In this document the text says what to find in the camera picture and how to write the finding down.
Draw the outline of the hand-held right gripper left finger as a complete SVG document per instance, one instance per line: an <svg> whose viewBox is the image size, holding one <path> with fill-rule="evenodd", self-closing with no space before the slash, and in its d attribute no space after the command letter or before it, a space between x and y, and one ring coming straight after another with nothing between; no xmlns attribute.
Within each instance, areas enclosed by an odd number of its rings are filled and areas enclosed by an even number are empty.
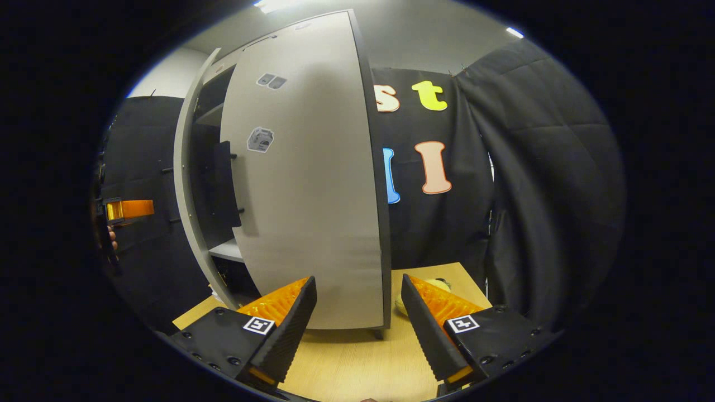
<svg viewBox="0 0 715 402"><path fill-rule="evenodd" d="M169 340L222 376L260 391L276 391L316 304L315 277L304 277L238 310L214 308Z"/></svg>

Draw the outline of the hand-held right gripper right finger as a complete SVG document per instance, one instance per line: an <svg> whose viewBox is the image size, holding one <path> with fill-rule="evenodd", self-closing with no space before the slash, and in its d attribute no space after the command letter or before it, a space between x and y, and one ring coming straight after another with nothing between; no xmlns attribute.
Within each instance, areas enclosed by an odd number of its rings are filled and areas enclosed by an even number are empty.
<svg viewBox="0 0 715 402"><path fill-rule="evenodd" d="M408 274L401 298L439 391L502 376L559 336L506 305L480 307Z"/></svg>

